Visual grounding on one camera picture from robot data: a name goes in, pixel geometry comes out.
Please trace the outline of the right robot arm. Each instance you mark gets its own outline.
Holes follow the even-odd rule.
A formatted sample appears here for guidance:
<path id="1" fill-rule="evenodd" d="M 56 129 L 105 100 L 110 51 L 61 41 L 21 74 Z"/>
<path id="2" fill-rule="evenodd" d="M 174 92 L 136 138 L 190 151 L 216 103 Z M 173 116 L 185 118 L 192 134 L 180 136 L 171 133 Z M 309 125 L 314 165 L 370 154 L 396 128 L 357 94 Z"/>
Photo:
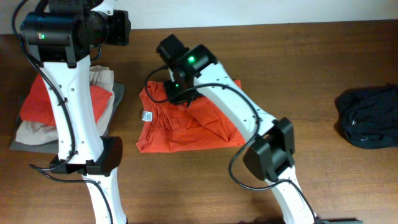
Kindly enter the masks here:
<path id="1" fill-rule="evenodd" d="M 304 196 L 296 176 L 294 126 L 264 111 L 230 78 L 223 64 L 204 45 L 189 49 L 175 35 L 160 42 L 156 52 L 170 70 L 172 89 L 166 100 L 192 101 L 196 93 L 209 99 L 237 128 L 244 146 L 231 158 L 228 167 L 241 156 L 250 173 L 266 183 L 251 187 L 232 180 L 244 189 L 271 190 L 282 210 L 285 223 L 326 224 Z"/>

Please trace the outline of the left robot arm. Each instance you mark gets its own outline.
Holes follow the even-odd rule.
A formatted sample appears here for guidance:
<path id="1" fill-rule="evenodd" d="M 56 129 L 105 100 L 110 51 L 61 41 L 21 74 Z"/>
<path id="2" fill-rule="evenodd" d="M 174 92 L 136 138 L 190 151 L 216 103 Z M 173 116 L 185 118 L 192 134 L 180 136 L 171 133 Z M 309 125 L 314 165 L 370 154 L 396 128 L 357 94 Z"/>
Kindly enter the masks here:
<path id="1" fill-rule="evenodd" d="M 90 94 L 91 50 L 129 43 L 128 13 L 113 1 L 40 1 L 13 31 L 42 77 L 55 118 L 58 153 L 37 171 L 56 182 L 79 173 L 90 193 L 96 223 L 127 223 L 118 188 L 123 156 L 118 136 L 102 137 Z"/>

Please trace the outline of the red soccer t-shirt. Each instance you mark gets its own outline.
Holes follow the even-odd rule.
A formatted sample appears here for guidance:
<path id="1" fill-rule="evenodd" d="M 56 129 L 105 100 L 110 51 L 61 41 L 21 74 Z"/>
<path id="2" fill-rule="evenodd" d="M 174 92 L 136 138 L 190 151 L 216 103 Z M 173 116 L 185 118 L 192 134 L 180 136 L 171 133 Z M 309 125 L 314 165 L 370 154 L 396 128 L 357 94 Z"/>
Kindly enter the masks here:
<path id="1" fill-rule="evenodd" d="M 149 81 L 139 97 L 152 119 L 144 123 L 136 147 L 141 153 L 179 152 L 224 147 L 245 143 L 234 124 L 208 98 L 199 97 L 190 106 L 154 103 L 166 97 L 163 83 Z"/>

